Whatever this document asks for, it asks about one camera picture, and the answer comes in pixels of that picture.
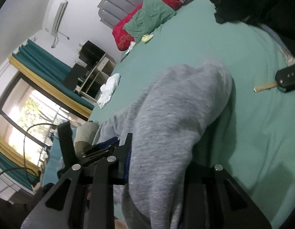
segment green pillow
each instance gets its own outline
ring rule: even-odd
[[[138,43],[144,35],[150,34],[174,15],[176,11],[162,0],[143,0],[142,9],[124,25],[123,29]]]

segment metal screw head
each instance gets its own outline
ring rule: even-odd
[[[214,165],[214,169],[217,171],[222,171],[224,168],[220,164],[216,164],[216,165]]]
[[[79,165],[79,164],[74,164],[72,166],[72,170],[79,170],[79,169],[81,169],[81,165]]]
[[[115,161],[116,161],[116,157],[115,157],[115,156],[109,156],[109,157],[107,158],[107,161],[108,161],[108,162],[115,162]]]

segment window frame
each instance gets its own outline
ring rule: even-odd
[[[66,109],[67,111],[71,112],[72,114],[74,114],[75,116],[79,117],[80,119],[83,119],[85,121],[88,120],[88,118],[86,118],[85,116],[81,115],[80,113],[78,113],[77,111],[73,110],[72,108],[70,108],[69,106],[67,106],[66,104],[62,103],[60,100],[58,100],[57,98],[53,97],[52,95],[50,95],[49,93],[47,93],[46,91],[44,91],[41,87],[39,87],[37,84],[35,84],[33,81],[31,81],[29,78],[27,78],[23,73],[18,72],[15,77],[12,79],[12,81],[9,83],[9,85],[7,86],[7,88],[5,89],[5,91],[2,93],[1,97],[0,97],[0,116],[2,116],[5,120],[7,120],[13,127],[15,127],[17,130],[19,130],[21,133],[25,134],[26,131],[24,129],[22,129],[19,125],[17,125],[16,122],[14,122],[3,110],[2,107],[4,106],[7,98],[9,97],[10,93],[12,92],[12,90],[14,89],[14,87],[16,86],[16,84],[23,79],[26,83],[28,83],[32,88],[34,88],[35,90],[37,90],[38,92],[40,92],[42,95],[46,96],[48,99],[50,99],[51,101],[55,102],[56,104],[58,104],[60,107],[62,107],[63,109]],[[40,145],[42,148],[48,147],[48,145],[46,145],[44,142],[36,139],[34,136],[32,136],[31,134],[27,133],[26,135],[29,139],[31,139],[32,141],[34,141],[35,143],[37,143],[38,145]]]

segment teal curtain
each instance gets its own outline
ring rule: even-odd
[[[63,80],[71,71],[71,68],[31,40],[28,40],[26,45],[22,45],[18,49],[17,54],[13,53],[12,55],[24,66],[29,68],[35,74],[50,83],[72,100],[86,108],[89,108],[90,110],[94,109],[92,104],[63,85]]]
[[[14,168],[14,167],[19,167],[19,166],[16,163],[12,162],[7,157],[5,157],[0,152],[0,169],[6,170],[6,169]],[[32,190],[31,185],[28,182],[28,179],[26,177],[24,170],[21,170],[21,169],[20,170],[11,170],[11,171],[6,172],[6,174],[9,177],[11,177],[12,179],[14,179],[16,182],[18,182],[19,184],[26,187],[27,189]],[[30,174],[30,172],[28,172],[28,176],[31,181],[34,180],[35,176]]]

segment black speaker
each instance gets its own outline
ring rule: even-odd
[[[96,64],[96,62],[100,61],[104,54],[105,51],[90,41],[87,41],[82,47],[79,59],[87,64],[88,69],[91,69]]]

